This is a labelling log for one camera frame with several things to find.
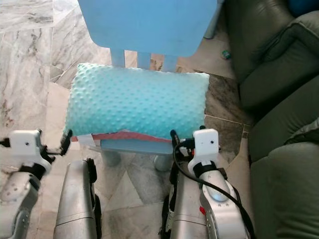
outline blue chair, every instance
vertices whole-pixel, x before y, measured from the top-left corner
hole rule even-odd
[[[178,56],[193,55],[211,22],[217,0],[79,0],[92,40],[111,49],[112,65],[125,67],[124,50],[138,52],[138,68],[149,69],[151,53],[163,54],[162,71],[175,72]],[[135,139],[102,140],[102,156],[112,165],[117,151],[162,155],[155,167],[167,170],[170,143]]]

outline small green object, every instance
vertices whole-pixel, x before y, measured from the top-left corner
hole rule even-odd
[[[224,50],[222,52],[222,55],[223,55],[223,58],[226,59],[226,60],[230,59],[230,57],[231,57],[230,52],[227,51],[227,50]]]

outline chair leg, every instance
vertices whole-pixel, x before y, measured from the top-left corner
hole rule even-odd
[[[169,171],[173,163],[172,155],[157,155],[154,159],[154,167],[160,172]]]
[[[121,161],[121,156],[116,151],[101,151],[103,162],[110,167],[116,166]]]

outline green sofa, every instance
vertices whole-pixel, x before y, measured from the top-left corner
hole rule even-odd
[[[257,239],[319,239],[319,11],[286,0],[226,0],[248,137]]]
[[[265,114],[319,74],[319,11],[294,18],[287,0],[226,0],[244,109]]]

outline chair backrest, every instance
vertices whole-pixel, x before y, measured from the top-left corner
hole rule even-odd
[[[212,19],[217,0],[79,0],[92,40],[111,49],[112,65],[125,67],[124,50],[138,52],[138,67],[151,53],[163,54],[163,71],[178,56],[193,55]]]

